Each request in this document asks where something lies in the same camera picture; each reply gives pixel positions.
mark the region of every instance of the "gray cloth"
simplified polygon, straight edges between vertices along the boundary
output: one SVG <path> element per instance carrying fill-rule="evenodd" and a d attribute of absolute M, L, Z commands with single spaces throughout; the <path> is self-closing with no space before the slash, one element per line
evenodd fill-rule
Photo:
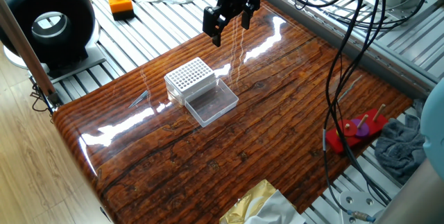
<path fill-rule="evenodd" d="M 415 100 L 417 115 L 424 103 Z M 420 134 L 420 118 L 406 114 L 405 125 L 396 119 L 388 120 L 382 128 L 375 147 L 377 161 L 401 184 L 405 184 L 426 156 L 422 145 L 425 138 Z"/>

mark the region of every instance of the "wooden floor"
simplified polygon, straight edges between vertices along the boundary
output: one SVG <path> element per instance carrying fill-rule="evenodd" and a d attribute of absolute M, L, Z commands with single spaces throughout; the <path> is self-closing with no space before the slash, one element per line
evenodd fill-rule
<path fill-rule="evenodd" d="M 49 113 L 32 110 L 27 71 L 0 47 L 0 223 L 110 223 Z"/>

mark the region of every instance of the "wooden pole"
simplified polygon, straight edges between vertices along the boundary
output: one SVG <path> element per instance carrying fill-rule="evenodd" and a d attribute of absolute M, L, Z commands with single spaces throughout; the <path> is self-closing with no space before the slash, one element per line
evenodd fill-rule
<path fill-rule="evenodd" d="M 49 80 L 46 72 L 44 72 L 33 48 L 26 39 L 25 34 L 17 23 L 17 20 L 14 18 L 14 15 L 5 0 L 0 0 L 0 27 L 23 58 L 23 61 L 33 75 L 35 82 L 45 96 L 50 96 L 55 93 L 56 89 L 54 88 L 54 85 Z"/>
<path fill-rule="evenodd" d="M 379 107 L 379 110 L 376 112 L 375 117 L 373 117 L 373 121 L 377 120 L 377 118 L 380 116 L 385 107 L 386 107 L 385 104 L 382 104 L 381 107 Z"/>
<path fill-rule="evenodd" d="M 368 115 L 365 115 L 362 118 L 361 122 L 358 124 L 358 129 L 360 129 L 363 126 L 363 124 L 366 122 L 367 118 L 368 118 Z"/>

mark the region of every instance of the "black clamp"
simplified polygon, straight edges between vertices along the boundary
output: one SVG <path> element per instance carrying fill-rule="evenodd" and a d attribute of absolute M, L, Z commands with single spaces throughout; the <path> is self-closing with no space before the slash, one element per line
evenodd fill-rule
<path fill-rule="evenodd" d="M 261 0 L 248 0 L 244 5 L 242 12 L 242 27 L 248 30 L 250 28 L 250 20 L 253 13 L 260 8 Z M 206 7 L 203 11 L 203 32 L 207 33 L 212 39 L 213 44 L 217 47 L 221 46 L 221 33 L 228 25 L 231 18 L 221 16 L 221 7 Z"/>
<path fill-rule="evenodd" d="M 253 17 L 253 13 L 259 10 L 261 7 L 261 0 L 248 0 L 248 3 L 244 6 L 244 12 L 242 13 L 242 27 L 246 30 L 250 28 L 250 19 Z"/>

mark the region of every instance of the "red holder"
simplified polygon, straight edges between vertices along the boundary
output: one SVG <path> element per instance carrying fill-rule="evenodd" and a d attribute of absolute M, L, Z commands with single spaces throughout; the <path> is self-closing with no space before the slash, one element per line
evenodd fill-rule
<path fill-rule="evenodd" d="M 378 116 L 376 121 L 373 121 L 373 117 L 375 117 L 376 113 L 377 113 L 377 109 L 371 109 L 356 118 L 356 119 L 361 120 L 367 114 L 368 118 L 366 120 L 366 123 L 368 125 L 370 132 L 367 137 L 364 137 L 361 139 L 357 138 L 356 136 L 347 137 L 346 140 L 347 140 L 347 143 L 350 147 L 353 147 L 359 143 L 368 143 L 368 142 L 376 139 L 381 134 L 382 127 L 384 127 L 384 125 L 386 123 L 388 123 L 389 121 L 387 121 L 387 119 L 382 114 Z M 335 153 L 341 154 L 343 152 L 342 143 L 341 143 L 341 140 L 339 140 L 339 137 L 336 133 L 336 128 L 333 130 L 329 130 L 326 133 L 325 140 L 330 145 L 330 147 L 332 147 L 332 149 L 334 150 Z"/>

